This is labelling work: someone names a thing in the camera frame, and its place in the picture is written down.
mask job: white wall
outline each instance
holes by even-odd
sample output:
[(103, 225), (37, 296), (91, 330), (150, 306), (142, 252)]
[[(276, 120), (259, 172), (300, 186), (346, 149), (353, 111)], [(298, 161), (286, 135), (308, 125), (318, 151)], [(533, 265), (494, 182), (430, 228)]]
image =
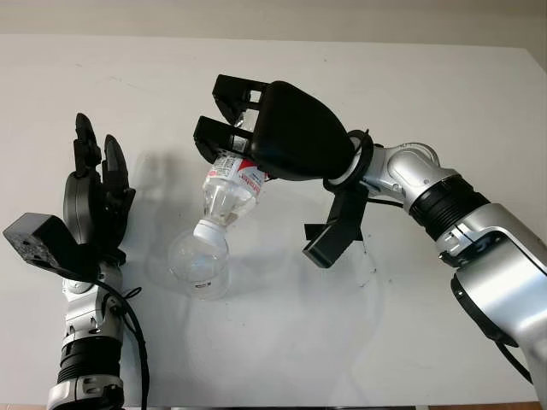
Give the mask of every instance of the white wall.
[(3, 0), (0, 33), (521, 47), (547, 67), (545, 0)]

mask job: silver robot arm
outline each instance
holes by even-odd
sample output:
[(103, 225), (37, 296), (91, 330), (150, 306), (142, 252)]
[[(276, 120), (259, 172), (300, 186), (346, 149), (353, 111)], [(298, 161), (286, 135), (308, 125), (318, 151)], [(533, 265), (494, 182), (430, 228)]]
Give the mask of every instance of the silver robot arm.
[(421, 143), (375, 146), (361, 183), (402, 202), (457, 271), (456, 299), (502, 352), (520, 347), (547, 408), (547, 247), (506, 208), (489, 203)]
[[(102, 262), (100, 268), (99, 279), (121, 292), (119, 267)], [(87, 282), (65, 278), (62, 292), (68, 300), (68, 310), (61, 369), (57, 385), (50, 390), (47, 409), (84, 407), (91, 402), (97, 408), (105, 403), (108, 403), (105, 408), (118, 408), (124, 401), (119, 377), (123, 343), (121, 305), (105, 289)]]

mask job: black cable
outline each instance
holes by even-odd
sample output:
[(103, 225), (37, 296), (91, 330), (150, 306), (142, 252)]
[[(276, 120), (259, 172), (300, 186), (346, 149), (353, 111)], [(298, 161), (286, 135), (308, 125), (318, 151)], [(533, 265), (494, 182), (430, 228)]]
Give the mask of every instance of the black cable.
[[(124, 311), (124, 322), (127, 324), (125, 320), (125, 314), (129, 316), (129, 319), (132, 321), (132, 324), (134, 327), (128, 326), (130, 332), (135, 336), (135, 339), (137, 340), (138, 345), (138, 359), (140, 361), (140, 377), (141, 377), (141, 409), (146, 410), (146, 406), (148, 403), (148, 390), (150, 388), (150, 371), (148, 368), (148, 354), (146, 353), (146, 344), (144, 341), (144, 335), (143, 330), (140, 327), (140, 324), (137, 319), (137, 315), (133, 311), (131, 305), (126, 300), (124, 296), (120, 294), (116, 289), (114, 289), (109, 284), (105, 284), (104, 282), (101, 282), (100, 280), (96, 279), (91, 282), (92, 284), (95, 284), (96, 286), (105, 289), (108, 293), (112, 294), (118, 302), (121, 304), (121, 307)], [(135, 292), (135, 290), (131, 290), (127, 295), (129, 296)]]
[(367, 202), (381, 203), (382, 205), (392, 205), (393, 207), (397, 207), (397, 208), (402, 208), (403, 207), (403, 205), (400, 202), (387, 201), (385, 199), (368, 198)]
[(515, 370), (518, 373), (520, 373), (521, 376), (525, 378), (530, 384), (533, 384), (532, 377), (530, 376), (530, 372), (516, 359), (516, 357), (513, 356), (513, 354), (511, 354), (511, 352), (509, 352), (509, 350), (507, 349), (507, 346), (505, 346), (501, 342), (496, 342), (496, 346), (499, 349), (499, 351), (502, 352), (502, 354), (505, 356), (505, 359), (507, 359), (509, 363), (513, 365)]
[(132, 297), (135, 297), (136, 295), (138, 295), (142, 291), (143, 291), (143, 288), (141, 288), (140, 286), (137, 286), (136, 288), (129, 290), (126, 293), (126, 295), (123, 296), (123, 298), (127, 301), (127, 300), (131, 299)]

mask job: black ring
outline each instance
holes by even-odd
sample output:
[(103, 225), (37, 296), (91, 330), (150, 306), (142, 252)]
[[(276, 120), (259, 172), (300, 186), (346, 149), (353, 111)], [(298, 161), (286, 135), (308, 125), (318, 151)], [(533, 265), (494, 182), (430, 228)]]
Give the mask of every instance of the black ring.
[(323, 186), (326, 190), (329, 190), (331, 192), (341, 190), (348, 187), (349, 185), (358, 184), (363, 174), (367, 171), (368, 166), (370, 165), (370, 161), (373, 159), (374, 144), (373, 139), (368, 134), (368, 130), (350, 131), (348, 132), (348, 137), (359, 139), (361, 144), (359, 147), (359, 149), (361, 150), (361, 156), (359, 157), (359, 161), (357, 162), (355, 169), (351, 172), (348, 178), (346, 178), (341, 183), (332, 184), (331, 182), (329, 182), (328, 179), (323, 179)]

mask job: red and white label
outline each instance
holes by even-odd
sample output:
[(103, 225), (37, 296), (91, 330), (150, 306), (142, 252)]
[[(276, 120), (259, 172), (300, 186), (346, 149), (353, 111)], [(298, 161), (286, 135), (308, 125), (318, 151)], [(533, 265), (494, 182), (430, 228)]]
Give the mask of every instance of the red and white label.
[(236, 181), (252, 195), (257, 196), (264, 184), (266, 173), (260, 171), (252, 161), (235, 156), (220, 156), (207, 176)]

